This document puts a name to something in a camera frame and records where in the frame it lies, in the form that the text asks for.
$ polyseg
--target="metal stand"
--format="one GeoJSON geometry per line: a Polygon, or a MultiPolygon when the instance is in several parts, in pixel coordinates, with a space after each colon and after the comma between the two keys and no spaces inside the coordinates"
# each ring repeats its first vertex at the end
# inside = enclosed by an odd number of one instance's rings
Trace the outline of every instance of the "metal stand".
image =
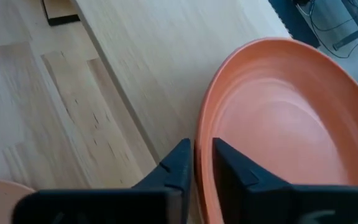
{"type": "MultiPolygon", "coordinates": [[[[343,5],[349,12],[349,14],[354,18],[354,22],[358,26],[358,7],[355,7],[349,0],[342,0],[343,5]]],[[[335,50],[340,49],[341,47],[345,46],[346,44],[356,40],[358,38],[358,30],[353,32],[352,34],[348,35],[347,37],[340,40],[338,43],[334,44],[333,47],[335,50]]]]}
{"type": "Polygon", "coordinates": [[[49,18],[47,8],[45,6],[45,1],[41,0],[42,9],[44,10],[45,17],[47,18],[48,24],[50,26],[59,26],[63,24],[68,24],[71,22],[78,22],[80,21],[80,18],[78,15],[69,15],[69,16],[61,16],[61,17],[55,17],[55,18],[49,18]]]}

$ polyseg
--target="wooden board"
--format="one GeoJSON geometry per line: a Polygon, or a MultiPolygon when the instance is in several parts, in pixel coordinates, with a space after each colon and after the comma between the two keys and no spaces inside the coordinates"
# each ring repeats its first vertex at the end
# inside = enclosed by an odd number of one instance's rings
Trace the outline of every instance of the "wooden board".
{"type": "Polygon", "coordinates": [[[77,14],[70,0],[44,0],[44,3],[49,18],[77,14]]]}
{"type": "Polygon", "coordinates": [[[194,138],[201,100],[236,48],[290,37],[267,0],[74,0],[154,157],[194,138]]]}
{"type": "Polygon", "coordinates": [[[121,188],[155,166],[82,24],[50,27],[40,1],[0,0],[0,179],[121,188]]]}

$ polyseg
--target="orange bowl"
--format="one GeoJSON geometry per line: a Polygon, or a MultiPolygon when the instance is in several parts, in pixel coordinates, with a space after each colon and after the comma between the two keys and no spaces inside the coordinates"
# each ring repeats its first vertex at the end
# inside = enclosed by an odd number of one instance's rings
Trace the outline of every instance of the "orange bowl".
{"type": "Polygon", "coordinates": [[[195,146],[204,220],[223,223],[214,137],[292,184],[358,185],[358,84],[292,39],[256,40],[224,61],[204,98],[195,146]]]}

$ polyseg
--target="plywood panel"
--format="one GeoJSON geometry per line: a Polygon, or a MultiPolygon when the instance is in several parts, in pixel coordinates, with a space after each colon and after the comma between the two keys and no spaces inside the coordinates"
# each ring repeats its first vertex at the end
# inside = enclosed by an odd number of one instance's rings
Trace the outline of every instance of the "plywood panel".
{"type": "Polygon", "coordinates": [[[204,93],[233,50],[290,37],[267,0],[74,2],[158,159],[195,136],[204,93]]]}
{"type": "Polygon", "coordinates": [[[147,175],[154,167],[155,161],[149,148],[140,135],[132,116],[129,114],[116,86],[112,82],[106,68],[100,58],[88,61],[88,66],[94,76],[98,88],[110,109],[117,128],[134,154],[137,165],[144,175],[147,175]]]}
{"type": "Polygon", "coordinates": [[[11,0],[24,20],[32,40],[30,45],[37,55],[53,51],[72,51],[87,60],[99,57],[82,23],[50,27],[39,0],[11,0]]]}
{"type": "Polygon", "coordinates": [[[141,151],[132,151],[136,148],[131,148],[125,140],[88,65],[61,52],[46,54],[43,60],[70,118],[85,140],[94,171],[100,175],[105,187],[136,184],[155,167],[155,162],[145,146],[141,151]]]}
{"type": "Polygon", "coordinates": [[[30,39],[15,4],[11,0],[0,0],[0,46],[30,39]]]}
{"type": "Polygon", "coordinates": [[[22,156],[10,159],[10,166],[27,172],[31,187],[89,187],[30,45],[0,47],[0,71],[25,125],[24,142],[9,149],[22,156]],[[43,176],[48,184],[43,184],[43,176]]]}
{"type": "Polygon", "coordinates": [[[49,18],[77,14],[70,0],[44,0],[49,18]]]}

